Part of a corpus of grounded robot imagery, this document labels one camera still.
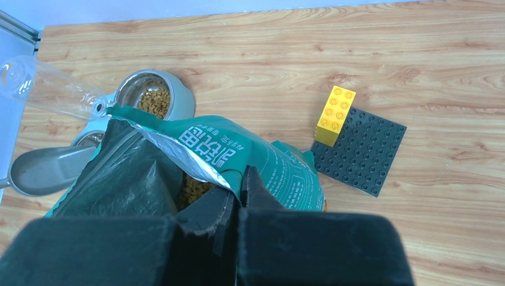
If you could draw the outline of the green pet food bag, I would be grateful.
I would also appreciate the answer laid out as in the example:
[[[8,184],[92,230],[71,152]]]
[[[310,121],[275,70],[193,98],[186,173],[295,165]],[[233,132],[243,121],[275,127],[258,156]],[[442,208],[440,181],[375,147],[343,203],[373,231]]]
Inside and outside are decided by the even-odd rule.
[[[162,120],[133,107],[107,110],[125,120],[190,177],[240,196],[245,169],[255,167],[272,196],[293,210],[322,211],[325,196],[310,151],[263,138],[221,116]]]

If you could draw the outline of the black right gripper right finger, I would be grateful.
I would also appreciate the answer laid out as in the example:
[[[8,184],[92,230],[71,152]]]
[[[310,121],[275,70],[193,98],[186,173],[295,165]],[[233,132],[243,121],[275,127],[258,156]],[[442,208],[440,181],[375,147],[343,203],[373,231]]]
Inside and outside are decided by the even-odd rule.
[[[413,285],[400,236],[382,216],[295,211],[247,167],[238,215],[239,285]]]

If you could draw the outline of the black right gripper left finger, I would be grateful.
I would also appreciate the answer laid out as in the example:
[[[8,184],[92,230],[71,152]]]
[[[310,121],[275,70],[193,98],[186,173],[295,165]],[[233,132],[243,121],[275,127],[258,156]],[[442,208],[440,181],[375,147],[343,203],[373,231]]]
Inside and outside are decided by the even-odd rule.
[[[36,219],[1,257],[1,284],[233,285],[239,206],[214,188],[175,216]]]

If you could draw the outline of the grey metal food scoop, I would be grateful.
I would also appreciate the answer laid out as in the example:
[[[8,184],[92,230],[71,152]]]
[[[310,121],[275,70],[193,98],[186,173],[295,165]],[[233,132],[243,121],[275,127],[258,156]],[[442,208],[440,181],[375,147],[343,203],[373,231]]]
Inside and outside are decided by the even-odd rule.
[[[28,151],[12,162],[1,188],[10,187],[28,197],[55,194],[76,181],[95,151],[91,145]]]

